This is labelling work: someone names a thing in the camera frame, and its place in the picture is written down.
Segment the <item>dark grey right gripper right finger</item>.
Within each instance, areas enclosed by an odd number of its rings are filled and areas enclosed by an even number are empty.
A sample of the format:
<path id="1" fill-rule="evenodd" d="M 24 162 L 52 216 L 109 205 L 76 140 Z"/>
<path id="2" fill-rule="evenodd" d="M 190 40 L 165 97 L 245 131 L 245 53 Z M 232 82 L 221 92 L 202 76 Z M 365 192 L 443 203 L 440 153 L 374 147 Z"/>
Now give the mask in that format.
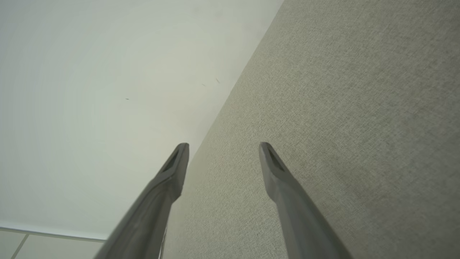
<path id="1" fill-rule="evenodd" d="M 350 259 L 351 254 L 267 142 L 258 155 L 268 196 L 277 206 L 290 259 Z"/>

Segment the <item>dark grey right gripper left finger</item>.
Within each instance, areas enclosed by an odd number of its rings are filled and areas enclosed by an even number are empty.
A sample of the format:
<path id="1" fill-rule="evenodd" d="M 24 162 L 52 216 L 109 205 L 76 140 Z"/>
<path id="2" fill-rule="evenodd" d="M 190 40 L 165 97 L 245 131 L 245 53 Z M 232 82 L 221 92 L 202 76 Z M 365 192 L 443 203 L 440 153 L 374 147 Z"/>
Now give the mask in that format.
<path id="1" fill-rule="evenodd" d="M 180 143 L 96 254 L 97 259 L 158 259 L 172 204 L 181 196 L 189 144 Z"/>

